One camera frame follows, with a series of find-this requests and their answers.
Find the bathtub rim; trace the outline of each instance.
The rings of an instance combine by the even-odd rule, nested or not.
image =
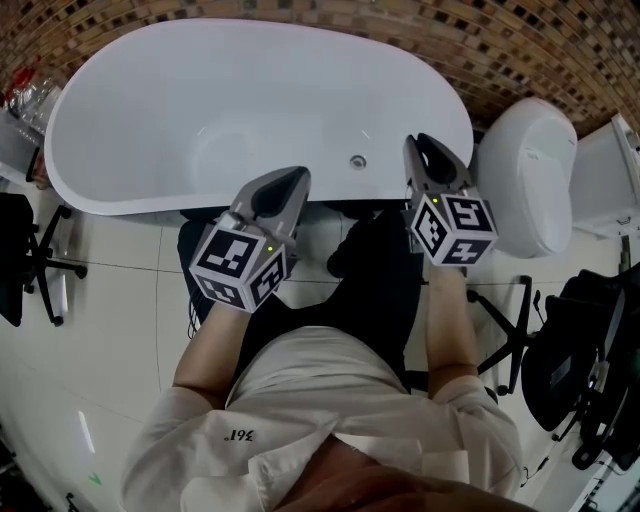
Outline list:
[[[332,30],[309,27],[306,25],[296,25],[292,23],[280,23],[280,22],[272,22],[272,21],[259,21],[259,20],[244,20],[244,19],[233,19],[233,18],[190,18],[183,20],[171,20],[163,23],[155,23],[153,25],[148,25],[146,27],[141,27],[137,30],[133,30],[128,34],[125,34],[118,39],[110,42],[103,48],[101,48],[98,52],[92,55],[87,62],[81,66],[80,69],[71,77],[69,82],[65,85],[58,101],[54,105],[54,108],[51,112],[51,116],[49,118],[49,123],[47,125],[47,130],[45,134],[45,142],[44,142],[44,158],[45,165],[47,169],[47,173],[51,184],[55,188],[55,190],[60,194],[60,196],[69,204],[71,204],[74,208],[78,210],[92,213],[96,215],[130,215],[130,214],[139,214],[139,213],[150,213],[150,212],[160,212],[160,211],[171,211],[171,210],[182,210],[182,209],[191,209],[191,208],[206,208],[217,205],[224,205],[228,201],[220,201],[220,199],[216,200],[216,197],[219,197],[221,194],[188,194],[188,195],[178,195],[178,196],[161,196],[161,197],[151,197],[151,198],[141,198],[141,199],[132,199],[125,201],[102,201],[98,199],[87,199],[74,192],[64,181],[60,173],[58,172],[54,160],[53,160],[53,148],[51,142],[51,132],[53,131],[53,126],[55,124],[55,119],[57,117],[58,111],[66,98],[67,94],[72,88],[72,85],[78,80],[80,73],[82,72],[82,68],[90,67],[95,65],[97,59],[108,50],[113,50],[117,45],[124,44],[134,37],[141,37],[143,32],[151,31],[151,30],[162,30],[167,25],[177,25],[177,24],[201,24],[201,25],[226,25],[226,26],[249,26],[249,25],[269,25],[275,27],[276,25],[282,27],[283,30],[288,31],[298,31],[300,33],[309,33],[322,31],[325,35],[331,35],[333,38],[349,40],[349,44],[360,44],[365,46],[375,46],[378,45],[381,51],[386,51],[389,54],[402,55],[403,58],[411,57],[412,59],[417,60],[421,65],[427,66],[430,68],[434,74],[440,79],[443,80],[455,93],[457,100],[460,102],[460,105],[467,113],[467,109],[462,102],[462,99],[458,95],[457,91],[453,88],[453,86],[444,78],[435,68],[422,61],[412,53],[409,53],[401,48],[397,48],[392,45],[388,45],[382,43],[380,41],[375,41],[372,39],[365,39],[358,36],[354,36],[351,34],[344,34],[342,32],[335,32]],[[469,141],[467,147],[468,155],[464,155],[464,157],[458,157],[462,160],[462,162],[468,167],[471,162],[471,157],[473,154],[473,128],[471,125],[471,120],[469,119]],[[376,197],[344,197],[339,200],[358,200],[358,199],[402,199],[405,194],[405,185],[401,185],[398,187],[398,193],[393,193],[395,189],[380,191]],[[327,200],[338,200],[335,198],[310,198],[313,201],[327,201]]]

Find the toilet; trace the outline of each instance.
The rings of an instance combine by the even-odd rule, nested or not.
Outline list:
[[[537,98],[512,105],[485,134],[472,172],[498,228],[496,248],[517,258],[564,251],[571,239],[573,125]]]

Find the mosaic tile wall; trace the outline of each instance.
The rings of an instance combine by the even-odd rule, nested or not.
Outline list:
[[[0,0],[0,87],[36,55],[71,76],[123,34],[194,17],[298,23],[398,46],[449,80],[477,127],[532,95],[581,136],[616,111],[640,127],[632,0]]]

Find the white bathtub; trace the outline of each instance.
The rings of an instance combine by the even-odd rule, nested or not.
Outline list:
[[[469,163],[460,98],[409,53],[198,19],[132,32],[82,66],[53,110],[45,158],[67,202],[103,215],[228,205],[249,179],[292,165],[310,169],[310,200],[390,199],[405,197],[402,146],[418,132]]]

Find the black office chair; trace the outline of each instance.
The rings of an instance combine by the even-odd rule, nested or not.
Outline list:
[[[12,325],[18,327],[22,321],[22,292],[34,292],[34,279],[38,280],[49,320],[56,327],[63,324],[62,317],[53,314],[45,269],[73,270],[80,279],[87,275],[85,266],[49,259],[53,255],[49,245],[58,220],[70,216],[71,210],[59,206],[38,245],[35,237],[38,226],[33,223],[33,210],[27,198],[0,193],[0,218],[4,222],[0,231],[0,314]]]
[[[507,333],[505,345],[478,372],[511,355],[509,385],[499,386],[499,395],[513,393],[521,371],[524,399],[542,428],[551,432],[574,413],[554,441],[580,422],[583,445],[573,457],[577,468],[589,467],[603,450],[622,469],[629,468],[640,455],[640,264],[615,277],[581,271],[560,296],[547,297],[547,320],[532,334],[526,332],[531,278],[523,276],[520,283],[525,294],[515,327],[487,299],[467,293]],[[607,365],[607,372],[596,371]],[[427,390],[427,372],[408,374],[412,387]]]

